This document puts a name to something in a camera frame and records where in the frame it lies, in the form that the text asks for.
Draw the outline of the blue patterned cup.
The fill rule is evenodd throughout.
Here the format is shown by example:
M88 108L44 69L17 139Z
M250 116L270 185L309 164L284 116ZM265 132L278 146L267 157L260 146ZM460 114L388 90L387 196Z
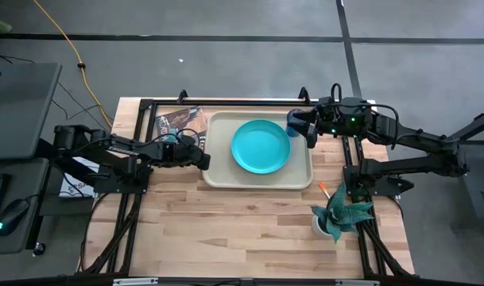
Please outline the blue patterned cup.
M286 133L289 137L298 137L300 133L296 130L296 127L299 129L305 124L305 121L298 118L296 115L300 113L300 109L293 109L290 110L286 116Z

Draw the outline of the teal round plate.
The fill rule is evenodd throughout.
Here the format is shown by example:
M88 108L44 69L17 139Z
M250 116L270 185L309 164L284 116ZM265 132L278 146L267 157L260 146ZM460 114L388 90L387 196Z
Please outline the teal round plate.
M277 123L258 119L244 123L235 131L230 150L241 168L266 175L286 165L291 143L288 134Z

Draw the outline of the white printed box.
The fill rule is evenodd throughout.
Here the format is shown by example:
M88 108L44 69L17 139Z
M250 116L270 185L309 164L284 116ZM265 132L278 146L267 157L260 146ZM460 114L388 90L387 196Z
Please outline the white printed box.
M89 161L82 157L74 157L74 160L87 166L93 172L99 171L99 165L92 161ZM63 182L59 192L59 197L96 199L98 196L99 195L94 191L94 188L92 186L77 180L76 178L72 177L68 173L64 174Z

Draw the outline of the large grey flat panel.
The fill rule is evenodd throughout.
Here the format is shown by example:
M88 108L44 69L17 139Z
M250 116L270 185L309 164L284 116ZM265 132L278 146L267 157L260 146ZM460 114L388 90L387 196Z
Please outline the large grey flat panel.
M0 64L0 160L33 157L62 66Z

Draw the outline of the black computer mouse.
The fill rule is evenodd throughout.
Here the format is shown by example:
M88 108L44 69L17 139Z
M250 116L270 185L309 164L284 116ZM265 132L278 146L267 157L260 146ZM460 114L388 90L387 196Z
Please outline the black computer mouse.
M15 199L0 212L0 236L8 236L15 231L29 209L26 199Z

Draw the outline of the grey metal bracket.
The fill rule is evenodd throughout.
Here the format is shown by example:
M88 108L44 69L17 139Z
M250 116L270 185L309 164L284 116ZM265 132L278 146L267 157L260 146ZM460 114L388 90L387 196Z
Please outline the grey metal bracket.
M157 277L123 278L113 280L112 286L157 286Z

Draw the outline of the green plant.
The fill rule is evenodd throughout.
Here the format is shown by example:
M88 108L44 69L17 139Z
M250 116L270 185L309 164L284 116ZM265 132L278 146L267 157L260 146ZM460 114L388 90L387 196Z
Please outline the green plant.
M342 233L352 233L356 236L359 231L356 224L374 220L369 213L374 206L372 202L359 202L346 204L347 188L342 183L336 192L328 198L325 207L311 206L312 230L321 238L333 238L337 242Z

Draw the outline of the black metal stand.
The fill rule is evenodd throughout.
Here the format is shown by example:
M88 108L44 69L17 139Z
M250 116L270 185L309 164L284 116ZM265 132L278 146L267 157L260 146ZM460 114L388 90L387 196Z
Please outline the black metal stand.
M459 139L470 171L462 181L470 197L478 224L484 227L484 113L451 135Z

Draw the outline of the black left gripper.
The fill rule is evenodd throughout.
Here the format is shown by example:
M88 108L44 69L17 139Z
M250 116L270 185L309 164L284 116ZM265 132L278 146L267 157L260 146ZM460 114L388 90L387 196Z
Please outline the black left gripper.
M196 140L190 136L179 137L178 142L171 144L165 150L165 168L196 166L200 170L208 170L211 156L203 153L196 145Z

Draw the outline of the beige plastic tray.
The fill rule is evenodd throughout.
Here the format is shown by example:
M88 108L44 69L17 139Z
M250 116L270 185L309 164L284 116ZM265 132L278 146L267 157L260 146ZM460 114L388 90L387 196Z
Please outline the beige plastic tray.
M284 112L220 111L210 116L204 152L211 156L209 169L203 179L212 187L242 189L303 189L313 179L312 155L303 136L289 137L291 153L280 170L258 175L247 172L234 160L230 144L235 131L244 123L264 119L277 123L286 132Z

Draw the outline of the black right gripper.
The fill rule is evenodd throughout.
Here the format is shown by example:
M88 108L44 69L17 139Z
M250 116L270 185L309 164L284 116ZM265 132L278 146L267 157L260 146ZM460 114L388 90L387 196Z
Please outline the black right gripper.
M346 97L340 101L322 98L315 109L294 110L293 117L310 124L305 135L307 147L316 146L318 133L336 136L364 137L372 124L370 104L362 99Z

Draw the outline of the dark printed packet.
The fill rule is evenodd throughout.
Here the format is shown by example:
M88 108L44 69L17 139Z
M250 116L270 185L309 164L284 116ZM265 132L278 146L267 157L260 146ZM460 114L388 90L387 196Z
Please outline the dark printed packet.
M157 136L173 133L180 136L193 137L196 145L204 149L207 137L207 117L201 106L192 106L171 113L158 115L154 121ZM174 136L165 136L161 141L176 141Z

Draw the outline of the dark grey desk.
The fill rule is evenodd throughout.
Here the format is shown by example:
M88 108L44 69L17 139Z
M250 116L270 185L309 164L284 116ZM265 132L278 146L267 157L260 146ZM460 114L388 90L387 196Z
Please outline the dark grey desk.
M46 159L0 162L0 174L11 175L0 212L15 199L29 202L29 209L15 231L0 236L0 254L20 253L35 246L42 222L39 211L47 187L48 168Z

